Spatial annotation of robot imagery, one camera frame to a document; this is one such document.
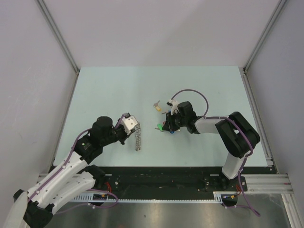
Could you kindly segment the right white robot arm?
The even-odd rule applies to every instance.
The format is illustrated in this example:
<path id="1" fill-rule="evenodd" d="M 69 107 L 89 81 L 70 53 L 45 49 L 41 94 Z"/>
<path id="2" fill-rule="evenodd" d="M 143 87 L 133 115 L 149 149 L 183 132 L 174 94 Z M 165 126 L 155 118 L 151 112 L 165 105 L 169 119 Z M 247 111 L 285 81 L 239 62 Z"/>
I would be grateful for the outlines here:
<path id="1" fill-rule="evenodd" d="M 260 136 L 254 127 L 240 112 L 233 112 L 228 116 L 197 116 L 189 101 L 177 102 L 169 100 L 171 108 L 166 112 L 166 120 L 162 129 L 174 133 L 185 127 L 191 134 L 212 133 L 218 134 L 228 155 L 221 174 L 219 185 L 223 190 L 231 190 L 245 166 L 247 158 L 260 143 Z"/>

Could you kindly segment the green tag key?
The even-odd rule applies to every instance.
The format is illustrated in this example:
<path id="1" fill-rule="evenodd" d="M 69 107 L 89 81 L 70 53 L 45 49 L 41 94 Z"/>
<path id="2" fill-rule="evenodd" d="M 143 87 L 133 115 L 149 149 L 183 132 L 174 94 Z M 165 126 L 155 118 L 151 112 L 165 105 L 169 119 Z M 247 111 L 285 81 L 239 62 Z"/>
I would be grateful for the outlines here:
<path id="1" fill-rule="evenodd" d="M 159 131 L 163 132 L 163 125 L 158 123 L 157 126 L 155 127 L 155 130 L 159 130 Z"/>

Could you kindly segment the metal ring key organizer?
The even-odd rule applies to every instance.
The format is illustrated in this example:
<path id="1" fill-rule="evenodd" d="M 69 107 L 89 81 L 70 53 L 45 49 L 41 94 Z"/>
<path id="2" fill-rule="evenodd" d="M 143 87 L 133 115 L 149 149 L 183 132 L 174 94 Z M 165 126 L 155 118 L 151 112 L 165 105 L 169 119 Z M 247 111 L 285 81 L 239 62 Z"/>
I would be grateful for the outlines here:
<path id="1" fill-rule="evenodd" d="M 137 124 L 135 128 L 135 150 L 138 152 L 141 150 L 142 146 L 142 132 L 140 123 Z"/>

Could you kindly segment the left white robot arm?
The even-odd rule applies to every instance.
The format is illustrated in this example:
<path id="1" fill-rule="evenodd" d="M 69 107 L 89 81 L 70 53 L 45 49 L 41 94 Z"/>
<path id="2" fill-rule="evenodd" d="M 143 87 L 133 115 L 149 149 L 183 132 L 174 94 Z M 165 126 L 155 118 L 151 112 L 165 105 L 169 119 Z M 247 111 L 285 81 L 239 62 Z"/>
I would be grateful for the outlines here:
<path id="1" fill-rule="evenodd" d="M 99 190 L 105 173 L 92 161 L 112 143 L 124 144 L 136 131 L 138 121 L 129 113 L 116 124 L 108 116 L 98 117 L 92 127 L 82 131 L 67 157 L 45 178 L 28 190 L 18 190 L 4 223 L 6 228 L 43 228 L 74 197 L 87 190 Z"/>

